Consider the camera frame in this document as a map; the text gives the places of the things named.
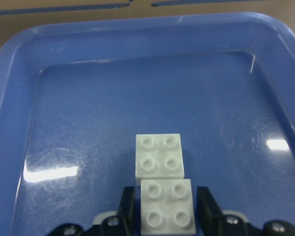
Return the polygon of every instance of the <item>screw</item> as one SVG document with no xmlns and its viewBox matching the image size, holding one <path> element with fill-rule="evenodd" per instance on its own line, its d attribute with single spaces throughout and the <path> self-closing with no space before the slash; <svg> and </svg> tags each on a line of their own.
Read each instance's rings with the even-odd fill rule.
<svg viewBox="0 0 295 236">
<path fill-rule="evenodd" d="M 109 226 L 117 226 L 119 224 L 119 219 L 117 217 L 111 217 L 108 219 L 107 224 Z"/>
<path fill-rule="evenodd" d="M 285 232 L 284 226 L 279 223 L 273 223 L 272 229 L 273 231 L 276 231 L 276 232 L 281 232 L 281 233 Z"/>
<path fill-rule="evenodd" d="M 238 224 L 239 220 L 236 216 L 228 215 L 226 216 L 226 222 L 232 225 Z"/>
<path fill-rule="evenodd" d="M 66 228 L 63 231 L 64 236 L 70 236 L 70 235 L 75 235 L 76 229 L 74 226 L 71 226 L 70 228 Z"/>
</svg>

